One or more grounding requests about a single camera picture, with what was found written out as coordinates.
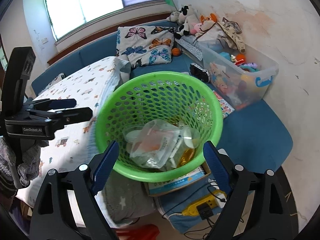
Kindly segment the grey knit gloved left hand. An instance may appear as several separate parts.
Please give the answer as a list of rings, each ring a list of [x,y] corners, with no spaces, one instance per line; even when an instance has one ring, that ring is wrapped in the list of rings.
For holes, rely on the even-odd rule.
[[[18,188],[14,179],[26,188],[40,174],[41,149],[49,146],[47,140],[35,140],[34,144],[22,153],[22,162],[17,164],[17,157],[3,137],[1,137],[1,194],[13,198]]]

